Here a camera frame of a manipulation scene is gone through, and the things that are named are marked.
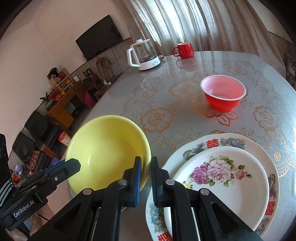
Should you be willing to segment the small pink rose plate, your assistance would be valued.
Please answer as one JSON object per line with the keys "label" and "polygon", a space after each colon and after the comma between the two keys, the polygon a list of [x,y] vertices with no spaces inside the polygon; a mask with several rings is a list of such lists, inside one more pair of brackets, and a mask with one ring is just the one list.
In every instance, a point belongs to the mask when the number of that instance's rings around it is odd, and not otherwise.
{"label": "small pink rose plate", "polygon": [[209,189],[252,230],[264,217],[269,199],[267,174],[255,156],[243,149],[215,147],[200,152],[173,179],[188,189]]}

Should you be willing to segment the yellow bowl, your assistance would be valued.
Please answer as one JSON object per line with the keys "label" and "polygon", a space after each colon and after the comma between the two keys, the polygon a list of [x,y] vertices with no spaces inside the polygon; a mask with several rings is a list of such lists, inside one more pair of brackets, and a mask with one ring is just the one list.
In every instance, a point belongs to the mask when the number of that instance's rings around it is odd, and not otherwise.
{"label": "yellow bowl", "polygon": [[105,188],[132,168],[136,157],[142,160],[140,186],[144,187],[152,157],[144,132],[122,116],[95,118],[76,132],[67,148],[65,159],[74,158],[81,164],[68,183],[75,194],[85,188]]}

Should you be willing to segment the white plate red characters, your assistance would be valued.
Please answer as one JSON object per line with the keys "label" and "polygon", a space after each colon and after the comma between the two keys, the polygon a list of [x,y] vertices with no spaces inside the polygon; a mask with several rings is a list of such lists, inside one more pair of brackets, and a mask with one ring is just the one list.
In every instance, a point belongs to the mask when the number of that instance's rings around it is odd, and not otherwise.
{"label": "white plate red characters", "polygon": [[[236,133],[216,133],[206,135],[189,142],[176,150],[168,158],[163,168],[167,170],[170,175],[177,173],[177,170],[182,166],[182,164],[187,162],[191,157],[208,149],[207,142],[212,139],[217,139],[219,146],[237,147],[249,152],[254,155],[264,167],[269,183],[269,200],[263,220],[255,230],[257,235],[264,237],[272,223],[278,207],[280,183],[278,179],[278,172],[272,159],[260,145],[251,139]],[[152,240],[172,240],[165,224],[164,210],[154,206],[152,193],[150,193],[147,198],[145,212],[147,227],[150,231]]]}

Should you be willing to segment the black chair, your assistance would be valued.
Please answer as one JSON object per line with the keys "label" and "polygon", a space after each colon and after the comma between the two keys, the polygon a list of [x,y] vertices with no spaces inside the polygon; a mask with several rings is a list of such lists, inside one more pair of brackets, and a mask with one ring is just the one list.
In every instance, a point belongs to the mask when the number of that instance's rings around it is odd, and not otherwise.
{"label": "black chair", "polygon": [[19,132],[13,144],[13,151],[22,162],[29,162],[34,151],[39,151],[40,154],[50,158],[55,157],[57,138],[62,131],[60,126],[38,111],[34,111],[25,123],[25,130],[30,135]]}

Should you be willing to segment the wooden cabinet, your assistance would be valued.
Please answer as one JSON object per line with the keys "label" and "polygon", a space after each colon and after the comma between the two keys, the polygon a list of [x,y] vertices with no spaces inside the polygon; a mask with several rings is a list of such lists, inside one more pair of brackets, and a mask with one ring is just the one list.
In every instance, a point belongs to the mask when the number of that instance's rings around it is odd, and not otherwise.
{"label": "wooden cabinet", "polygon": [[47,112],[46,117],[53,119],[62,130],[66,131],[70,136],[70,125],[74,122],[75,118],[72,116],[66,106],[71,103],[74,110],[83,109],[86,106],[85,102],[86,89],[82,81],[76,82],[69,91],[61,97]]}

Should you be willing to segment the red plastic bowl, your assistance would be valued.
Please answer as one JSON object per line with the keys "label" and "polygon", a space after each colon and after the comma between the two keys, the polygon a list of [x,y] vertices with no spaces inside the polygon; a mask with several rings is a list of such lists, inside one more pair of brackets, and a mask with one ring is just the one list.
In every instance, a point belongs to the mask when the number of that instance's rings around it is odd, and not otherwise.
{"label": "red plastic bowl", "polygon": [[212,108],[220,112],[230,112],[246,95],[246,87],[234,77],[211,75],[202,79],[201,90]]}

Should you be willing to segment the white glass electric kettle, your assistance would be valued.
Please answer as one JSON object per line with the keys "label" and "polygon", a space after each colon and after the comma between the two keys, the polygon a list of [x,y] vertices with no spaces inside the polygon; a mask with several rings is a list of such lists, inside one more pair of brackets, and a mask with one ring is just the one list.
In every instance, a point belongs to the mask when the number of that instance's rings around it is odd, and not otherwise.
{"label": "white glass electric kettle", "polygon": [[127,62],[130,67],[138,70],[149,70],[158,66],[161,61],[150,39],[138,39],[126,50]]}

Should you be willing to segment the red mug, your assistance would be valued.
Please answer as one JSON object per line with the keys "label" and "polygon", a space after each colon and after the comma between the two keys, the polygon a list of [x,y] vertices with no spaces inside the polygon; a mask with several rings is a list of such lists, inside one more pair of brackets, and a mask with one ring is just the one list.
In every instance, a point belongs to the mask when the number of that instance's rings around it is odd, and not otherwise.
{"label": "red mug", "polygon": [[181,57],[181,58],[193,57],[194,50],[192,48],[192,44],[190,42],[184,42],[184,43],[177,44],[177,46],[173,48],[173,55],[175,57]]}

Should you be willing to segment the beige curtain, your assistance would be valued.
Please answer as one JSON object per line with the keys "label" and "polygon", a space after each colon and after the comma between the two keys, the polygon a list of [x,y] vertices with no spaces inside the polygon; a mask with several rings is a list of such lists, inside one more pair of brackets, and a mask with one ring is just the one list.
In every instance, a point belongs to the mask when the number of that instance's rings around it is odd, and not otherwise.
{"label": "beige curtain", "polygon": [[249,1],[114,1],[133,40],[150,39],[170,55],[178,43],[194,51],[234,51],[259,56],[278,72],[285,66]]}

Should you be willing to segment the black wall television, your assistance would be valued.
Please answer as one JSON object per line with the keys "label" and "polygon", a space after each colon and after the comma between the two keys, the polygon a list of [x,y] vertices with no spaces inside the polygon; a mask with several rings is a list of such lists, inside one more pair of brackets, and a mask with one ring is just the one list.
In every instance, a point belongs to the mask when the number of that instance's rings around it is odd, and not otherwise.
{"label": "black wall television", "polygon": [[107,15],[84,32],[75,42],[88,61],[122,41],[123,38],[111,16]]}

